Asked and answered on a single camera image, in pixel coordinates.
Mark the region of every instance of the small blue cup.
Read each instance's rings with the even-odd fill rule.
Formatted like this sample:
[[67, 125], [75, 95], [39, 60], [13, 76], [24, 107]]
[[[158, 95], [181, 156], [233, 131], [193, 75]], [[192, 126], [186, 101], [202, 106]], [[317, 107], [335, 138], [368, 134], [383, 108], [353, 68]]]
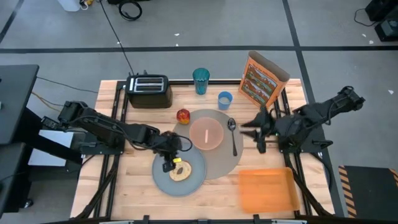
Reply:
[[192, 74], [193, 82], [195, 83], [195, 91], [199, 95], [206, 93], [207, 84], [210, 79], [210, 72], [205, 68], [197, 68]]
[[232, 94], [228, 91], [222, 91], [218, 95], [218, 109], [228, 110], [233, 100]]

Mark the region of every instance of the gray floor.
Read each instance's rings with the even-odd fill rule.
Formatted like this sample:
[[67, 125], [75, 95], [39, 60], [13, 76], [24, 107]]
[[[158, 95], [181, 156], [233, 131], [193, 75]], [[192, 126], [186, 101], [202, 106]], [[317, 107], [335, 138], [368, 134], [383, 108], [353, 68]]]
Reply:
[[[380, 42], [372, 27], [353, 21], [354, 11], [369, 1], [289, 0], [300, 45], [398, 45], [398, 42]], [[16, 4], [17, 0], [0, 2], [0, 29]], [[104, 4], [125, 47], [293, 46], [282, 1], [151, 0], [141, 5], [144, 13], [139, 21], [128, 22], [120, 18], [116, 7]], [[370, 23], [364, 12], [358, 13], [358, 19]], [[63, 11], [57, 1], [25, 0], [0, 43], [0, 50], [88, 47], [119, 47], [96, 2], [87, 11], [70, 13]], [[261, 54], [292, 77], [302, 77], [294, 51], [261, 51]], [[324, 128], [326, 138], [334, 141], [329, 148], [333, 169], [343, 164], [398, 170], [394, 147], [398, 121], [393, 114], [398, 101], [395, 88], [398, 51], [313, 51], [304, 52], [303, 56], [317, 101], [336, 95], [345, 85], [354, 86], [366, 99], [363, 109], [335, 117], [332, 125]], [[128, 52], [127, 57], [135, 72], [146, 69], [169, 78], [190, 78], [195, 68], [206, 67], [212, 78], [239, 78], [247, 50]], [[124, 79], [129, 72], [122, 53], [0, 54], [1, 65], [27, 63], [40, 65], [41, 77], [91, 90], [98, 89], [100, 80]], [[42, 80], [37, 80], [34, 91], [60, 104], [65, 100], [82, 100], [94, 106], [96, 99], [95, 94]], [[56, 112], [34, 96], [28, 107], [39, 116], [57, 117]], [[4, 215], [0, 223], [65, 220], [75, 185], [76, 179], [34, 182], [30, 196], [35, 205], [20, 213]]]

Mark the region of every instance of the metal spoon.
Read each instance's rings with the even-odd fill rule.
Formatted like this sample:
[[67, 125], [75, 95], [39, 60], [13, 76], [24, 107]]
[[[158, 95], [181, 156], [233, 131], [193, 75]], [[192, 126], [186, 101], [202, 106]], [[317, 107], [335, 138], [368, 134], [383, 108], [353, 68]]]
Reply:
[[232, 132], [232, 142], [234, 143], [233, 155], [234, 155], [234, 156], [237, 156], [237, 155], [238, 155], [238, 152], [236, 151], [235, 137], [234, 137], [234, 130], [235, 130], [235, 128], [236, 128], [235, 119], [230, 118], [230, 119], [228, 120], [228, 129], [231, 130], [231, 132]]

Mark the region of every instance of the gray placemat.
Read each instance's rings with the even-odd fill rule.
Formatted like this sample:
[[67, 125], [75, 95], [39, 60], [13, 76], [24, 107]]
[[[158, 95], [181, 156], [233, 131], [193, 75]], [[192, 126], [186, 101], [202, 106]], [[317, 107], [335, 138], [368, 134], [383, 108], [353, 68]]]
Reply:
[[215, 149], [201, 151], [206, 159], [206, 179], [217, 179], [229, 174], [241, 159], [243, 152], [243, 135], [236, 127], [234, 131], [235, 145], [238, 152], [237, 156], [233, 156], [232, 133], [227, 127], [229, 116], [217, 110], [196, 110], [190, 113], [189, 124], [176, 124], [174, 132], [189, 138], [189, 129], [191, 124], [199, 118], [209, 117], [220, 122], [224, 129], [224, 139]]
[[181, 181], [172, 180], [168, 172], [163, 172], [164, 158], [158, 154], [152, 163], [152, 177], [161, 191], [171, 196], [182, 197], [193, 193], [201, 186], [206, 176], [206, 161], [195, 146], [187, 152], [179, 151], [177, 156], [191, 165], [192, 171], [188, 178]]

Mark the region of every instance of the butcher block table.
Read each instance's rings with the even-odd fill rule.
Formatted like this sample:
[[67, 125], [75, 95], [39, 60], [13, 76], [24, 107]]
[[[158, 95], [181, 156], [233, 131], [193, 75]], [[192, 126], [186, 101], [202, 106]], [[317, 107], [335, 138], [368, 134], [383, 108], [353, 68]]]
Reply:
[[[95, 110], [111, 116], [117, 80], [103, 80], [98, 92]], [[193, 85], [172, 85], [173, 105], [167, 109], [134, 109], [127, 106], [126, 123], [148, 124], [161, 132], [173, 130], [178, 110], [218, 109], [217, 99], [221, 91], [229, 91], [234, 100], [229, 110], [223, 111], [234, 118], [237, 124], [254, 119], [259, 108], [238, 92], [239, 85], [209, 85], [205, 95], [197, 95]], [[291, 79], [286, 85], [290, 109], [306, 103], [300, 79]], [[124, 93], [119, 100], [117, 119], [121, 116]], [[226, 176], [205, 180], [203, 185], [186, 197], [171, 197], [160, 191], [151, 176], [154, 154], [151, 150], [137, 151], [126, 142], [120, 157], [116, 190], [114, 192], [112, 220], [142, 220], [150, 215], [151, 220], [194, 219], [252, 219], [244, 213], [239, 203], [238, 172], [248, 169], [285, 167], [283, 155], [276, 143], [267, 143], [267, 152], [259, 154], [252, 139], [244, 136], [244, 150], [239, 164]], [[323, 207], [333, 213], [325, 171], [320, 162], [309, 154], [301, 155], [307, 187]], [[71, 217], [78, 215], [98, 189], [103, 156], [97, 155], [80, 171]], [[300, 189], [296, 186], [302, 203]], [[101, 215], [105, 214], [108, 193], [103, 197]], [[293, 218], [293, 212], [260, 213], [260, 218]]]

